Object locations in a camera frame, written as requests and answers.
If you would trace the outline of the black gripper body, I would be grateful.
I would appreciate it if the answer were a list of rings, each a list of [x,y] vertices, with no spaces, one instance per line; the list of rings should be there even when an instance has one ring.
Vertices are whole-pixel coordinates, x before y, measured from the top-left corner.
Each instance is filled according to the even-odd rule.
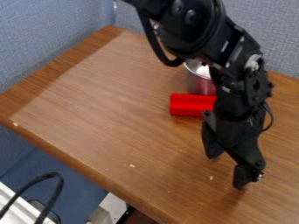
[[[265,111],[259,109],[243,120],[225,121],[219,119],[212,111],[205,110],[203,118],[203,123],[208,124],[224,152],[237,165],[259,171],[259,181],[265,169],[265,160],[257,147],[257,138],[264,131]]]

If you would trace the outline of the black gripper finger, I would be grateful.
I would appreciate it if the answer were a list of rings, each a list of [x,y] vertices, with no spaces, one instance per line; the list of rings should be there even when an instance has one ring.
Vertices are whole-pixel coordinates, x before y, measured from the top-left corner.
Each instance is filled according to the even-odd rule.
[[[244,186],[251,182],[257,182],[259,171],[249,169],[244,165],[236,165],[233,169],[232,186],[241,190]]]
[[[213,159],[224,152],[224,149],[217,143],[216,137],[213,136],[213,132],[207,123],[201,125],[200,135],[201,135],[205,156],[208,159]]]

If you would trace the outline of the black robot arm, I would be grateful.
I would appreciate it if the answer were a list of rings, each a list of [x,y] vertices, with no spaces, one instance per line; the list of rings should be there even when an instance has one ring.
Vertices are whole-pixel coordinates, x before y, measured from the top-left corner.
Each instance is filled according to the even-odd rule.
[[[177,67],[199,60],[216,88],[213,108],[203,112],[201,141],[209,159],[228,153],[236,162],[232,185],[241,189],[264,177],[257,146],[272,123],[267,98],[273,83],[260,45],[225,13],[221,0],[123,0],[135,7],[159,60]]]

